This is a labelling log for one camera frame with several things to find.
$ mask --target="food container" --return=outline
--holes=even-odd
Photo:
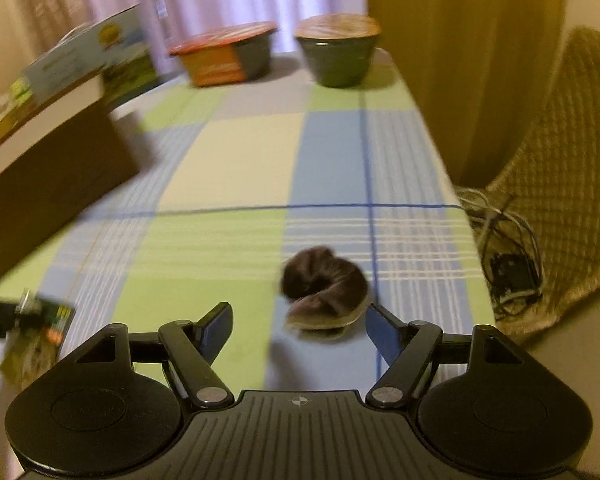
[[[269,72],[273,22],[225,27],[190,38],[170,50],[179,56],[195,86],[237,83]]]
[[[316,81],[335,88],[362,81],[379,35],[378,22],[362,14],[321,14],[302,20],[296,30]]]

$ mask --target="woven chair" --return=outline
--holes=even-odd
[[[572,32],[544,111],[487,194],[513,196],[509,209],[538,236],[542,300],[498,322],[533,334],[600,287],[600,32]]]

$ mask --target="snack package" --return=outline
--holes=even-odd
[[[3,376],[24,390],[58,362],[75,309],[25,292],[18,306],[18,325],[7,336]]]

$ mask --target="table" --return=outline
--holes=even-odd
[[[155,163],[83,213],[0,282],[72,303],[66,354],[108,322],[152,332],[219,301],[234,333],[215,370],[248,388],[356,388],[386,369],[357,323],[334,342],[283,327],[282,263],[333,247],[377,301],[446,332],[493,324],[467,218],[388,54],[358,88],[315,85],[294,56],[258,81],[205,89],[176,80],[118,108],[146,131]],[[158,365],[137,370],[162,380]],[[439,380],[457,365],[441,367]]]

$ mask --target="checkered tablecloth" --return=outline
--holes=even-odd
[[[234,392],[364,394],[385,364],[363,322],[334,342],[283,327],[282,263],[316,244],[356,262],[403,320],[455,333],[493,322],[468,221],[386,53],[359,88],[317,86],[281,56],[260,81],[195,89],[177,80],[116,111],[129,113],[152,168],[0,284],[2,296],[27,286],[76,306],[65,353],[111,321],[155,331],[228,301],[234,334],[214,367]],[[138,371],[161,378],[153,365]]]

